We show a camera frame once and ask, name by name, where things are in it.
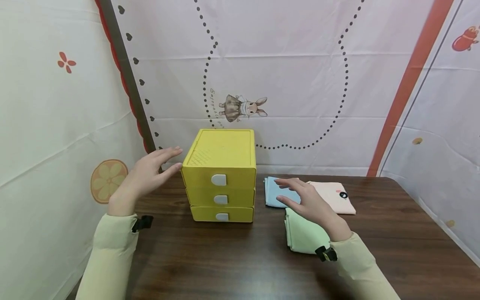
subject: sleeve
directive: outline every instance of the sleeve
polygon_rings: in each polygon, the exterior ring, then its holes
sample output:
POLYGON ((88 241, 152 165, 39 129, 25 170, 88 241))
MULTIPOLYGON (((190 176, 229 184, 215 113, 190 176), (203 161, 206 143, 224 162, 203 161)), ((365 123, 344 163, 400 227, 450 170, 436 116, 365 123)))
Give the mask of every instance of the sleeve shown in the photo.
POLYGON ((353 232, 348 240, 330 242, 337 255, 338 273, 361 300, 400 300, 377 266, 374 256, 353 232))
POLYGON ((93 249, 77 292, 77 300, 125 299, 138 232, 137 215, 104 215, 95 231, 93 249))

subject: folded towel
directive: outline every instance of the folded towel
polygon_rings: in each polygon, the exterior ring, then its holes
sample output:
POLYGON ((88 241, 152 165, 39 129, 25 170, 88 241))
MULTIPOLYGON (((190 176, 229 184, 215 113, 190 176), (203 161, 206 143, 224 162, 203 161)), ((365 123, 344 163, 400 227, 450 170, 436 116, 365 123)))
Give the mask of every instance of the folded towel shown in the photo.
POLYGON ((319 225, 307 221, 290 208, 285 209, 287 245, 293 252, 315 254, 315 250, 330 247, 330 238, 319 225))
MULTIPOLYGON (((265 204, 271 207, 287 207, 276 199, 277 196, 285 196, 300 203, 300 196, 296 191, 281 189, 275 183, 276 177, 265 178, 265 204)), ((357 213, 348 198, 345 188, 340 182, 307 182, 315 187, 317 193, 327 202, 337 214, 354 215, 357 213)))
POLYGON ((265 204, 271 207, 287 207, 285 204, 281 203, 276 199, 277 196, 283 195, 292 199, 293 201, 300 203, 300 196, 296 191, 291 191, 289 189, 281 189, 278 184, 275 183, 276 177, 267 177, 265 178, 265 204))
POLYGON ((315 187, 317 193, 337 214, 354 215, 357 213, 340 182, 309 181, 308 183, 315 187))

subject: red scalloped trim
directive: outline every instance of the red scalloped trim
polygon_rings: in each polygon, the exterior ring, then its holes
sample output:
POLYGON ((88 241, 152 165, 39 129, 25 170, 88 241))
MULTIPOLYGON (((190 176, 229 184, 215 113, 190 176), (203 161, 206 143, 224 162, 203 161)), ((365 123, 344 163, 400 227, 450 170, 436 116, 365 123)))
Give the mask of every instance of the red scalloped trim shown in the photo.
POLYGON ((132 110, 132 113, 133 113, 133 116, 135 117, 135 119, 137 120, 137 129, 138 129, 138 132, 140 134, 140 136, 142 137, 143 141, 144 141, 144 148, 145 148, 145 151, 148 153, 148 147, 146 145, 146 142, 145 142, 145 139, 144 139, 144 134, 142 133, 142 130, 140 128, 140 123, 137 119, 137 114, 135 113, 135 109, 133 108, 133 105, 132 105, 132 99, 130 98, 130 93, 128 92, 128 88, 127 88, 127 85, 125 83, 125 78, 123 77, 123 73, 120 69, 120 65, 119 65, 119 62, 118 62, 118 58, 117 58, 117 53, 115 51, 115 48, 113 47, 113 44, 112 44, 112 40, 110 38, 110 32, 108 31, 108 28, 107 28, 107 24, 105 22, 105 18, 104 18, 104 15, 103 15, 103 11, 102 11, 102 8, 100 6, 100 3, 99 3, 100 0, 95 0, 95 3, 96 3, 96 6, 98 7, 98 12, 100 13, 100 20, 102 22, 102 26, 103 26, 103 30, 105 31, 105 35, 107 36, 107 39, 108 41, 110 42, 110 48, 112 50, 112 56, 113 56, 113 60, 115 61, 115 64, 117 65, 117 68, 119 69, 119 72, 120 72, 120 78, 121 78, 121 84, 123 85, 123 89, 125 90, 125 93, 127 94, 128 96, 128 101, 130 103, 130 109, 132 110))

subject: white drawer handle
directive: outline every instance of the white drawer handle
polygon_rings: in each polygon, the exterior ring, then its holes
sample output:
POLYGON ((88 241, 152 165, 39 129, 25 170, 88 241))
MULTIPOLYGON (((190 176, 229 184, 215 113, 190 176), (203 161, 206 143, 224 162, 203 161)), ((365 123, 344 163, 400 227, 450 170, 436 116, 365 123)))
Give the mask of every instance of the white drawer handle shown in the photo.
POLYGON ((215 202, 216 204, 228 204, 228 197, 227 195, 217 195, 215 197, 213 197, 213 202, 215 202))
POLYGON ((225 174, 215 174, 212 176, 212 183, 218 186, 227 185, 227 176, 225 174))
POLYGON ((228 222, 228 214, 220 213, 215 216, 218 221, 228 222))

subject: rabbit illustration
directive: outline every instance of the rabbit illustration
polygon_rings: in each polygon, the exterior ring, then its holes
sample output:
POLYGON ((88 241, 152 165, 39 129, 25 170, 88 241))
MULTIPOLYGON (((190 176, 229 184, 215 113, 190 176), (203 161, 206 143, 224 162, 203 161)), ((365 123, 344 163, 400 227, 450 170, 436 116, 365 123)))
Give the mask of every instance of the rabbit illustration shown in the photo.
POLYGON ((240 122, 240 116, 250 117, 253 114, 258 114, 260 117, 266 117, 267 113, 258 108, 263 103, 267 102, 267 97, 258 99, 256 102, 250 102, 240 96, 228 95, 225 103, 220 103, 219 106, 225 111, 220 112, 220 116, 225 116, 228 122, 237 120, 240 122))

